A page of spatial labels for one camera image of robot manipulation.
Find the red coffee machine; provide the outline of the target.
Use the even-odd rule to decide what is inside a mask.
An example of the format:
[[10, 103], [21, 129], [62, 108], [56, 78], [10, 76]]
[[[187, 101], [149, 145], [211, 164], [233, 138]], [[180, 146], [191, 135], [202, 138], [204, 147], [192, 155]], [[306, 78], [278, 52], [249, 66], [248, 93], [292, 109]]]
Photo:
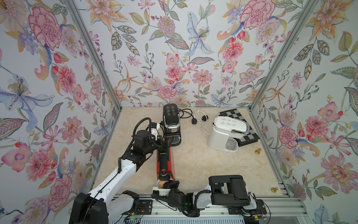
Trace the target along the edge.
[[171, 148], [157, 152], [157, 177], [160, 181], [175, 181], [174, 161]]

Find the black coffee machine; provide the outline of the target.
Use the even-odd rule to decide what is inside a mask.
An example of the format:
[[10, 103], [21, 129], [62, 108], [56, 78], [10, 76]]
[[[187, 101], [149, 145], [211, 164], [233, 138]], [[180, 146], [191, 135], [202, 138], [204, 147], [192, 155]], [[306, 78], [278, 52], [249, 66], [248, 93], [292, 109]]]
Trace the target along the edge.
[[164, 137], [175, 147], [181, 143], [180, 115], [176, 104], [166, 104], [163, 107]]

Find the white coffee machine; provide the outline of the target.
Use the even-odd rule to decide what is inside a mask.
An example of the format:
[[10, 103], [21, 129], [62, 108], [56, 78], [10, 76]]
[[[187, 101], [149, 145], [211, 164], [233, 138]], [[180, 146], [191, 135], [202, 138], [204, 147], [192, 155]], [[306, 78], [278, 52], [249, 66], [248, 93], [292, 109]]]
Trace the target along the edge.
[[208, 137], [208, 146], [225, 153], [236, 153], [239, 147], [238, 139], [250, 132], [249, 124], [245, 121], [218, 116], [213, 122], [213, 128]]

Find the blue striped cloth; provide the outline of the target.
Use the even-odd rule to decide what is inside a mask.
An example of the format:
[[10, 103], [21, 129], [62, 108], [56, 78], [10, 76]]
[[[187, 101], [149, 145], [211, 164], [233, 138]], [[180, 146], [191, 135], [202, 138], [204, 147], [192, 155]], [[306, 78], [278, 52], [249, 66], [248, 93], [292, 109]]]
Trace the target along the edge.
[[159, 181], [157, 187], [160, 189], [167, 189], [170, 181]]

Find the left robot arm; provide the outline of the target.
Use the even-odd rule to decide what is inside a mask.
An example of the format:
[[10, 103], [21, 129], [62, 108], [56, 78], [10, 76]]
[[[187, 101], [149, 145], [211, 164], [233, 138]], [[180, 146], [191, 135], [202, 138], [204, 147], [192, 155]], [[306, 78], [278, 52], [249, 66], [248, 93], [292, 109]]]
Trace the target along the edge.
[[150, 118], [142, 119], [134, 128], [132, 139], [121, 157], [118, 166], [96, 188], [89, 193], [80, 193], [74, 200], [69, 223], [109, 224], [123, 213], [135, 212], [139, 206], [139, 195], [124, 191], [118, 198], [117, 192], [140, 167], [153, 155], [168, 146], [159, 133], [162, 127]]

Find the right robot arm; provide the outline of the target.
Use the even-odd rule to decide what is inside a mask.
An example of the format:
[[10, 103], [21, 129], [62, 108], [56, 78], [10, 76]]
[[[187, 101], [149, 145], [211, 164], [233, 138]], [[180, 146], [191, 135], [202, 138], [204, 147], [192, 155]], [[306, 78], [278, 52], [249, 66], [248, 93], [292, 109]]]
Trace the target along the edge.
[[187, 194], [179, 190], [179, 185], [179, 181], [166, 181], [161, 188], [153, 188], [151, 197], [192, 218], [199, 217], [210, 205], [224, 206], [230, 215], [244, 218], [259, 219], [267, 215], [263, 200], [248, 191], [241, 175], [211, 176], [204, 189]]

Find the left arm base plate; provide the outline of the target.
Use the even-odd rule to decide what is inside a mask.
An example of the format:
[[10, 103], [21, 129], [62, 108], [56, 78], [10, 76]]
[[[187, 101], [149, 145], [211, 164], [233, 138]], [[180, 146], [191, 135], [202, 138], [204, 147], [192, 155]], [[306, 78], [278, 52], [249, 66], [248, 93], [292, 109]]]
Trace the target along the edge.
[[139, 200], [134, 203], [133, 207], [124, 212], [123, 215], [151, 215], [153, 209], [152, 200]]

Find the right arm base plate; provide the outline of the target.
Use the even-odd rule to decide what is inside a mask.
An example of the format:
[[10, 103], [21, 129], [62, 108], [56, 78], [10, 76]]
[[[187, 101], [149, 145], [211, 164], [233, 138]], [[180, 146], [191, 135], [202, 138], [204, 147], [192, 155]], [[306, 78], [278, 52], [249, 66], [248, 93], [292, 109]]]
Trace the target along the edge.
[[243, 207], [228, 207], [228, 212], [230, 215], [243, 215], [245, 217], [253, 216], [265, 216], [267, 215], [266, 205], [263, 200], [258, 199], [252, 201], [250, 205]]

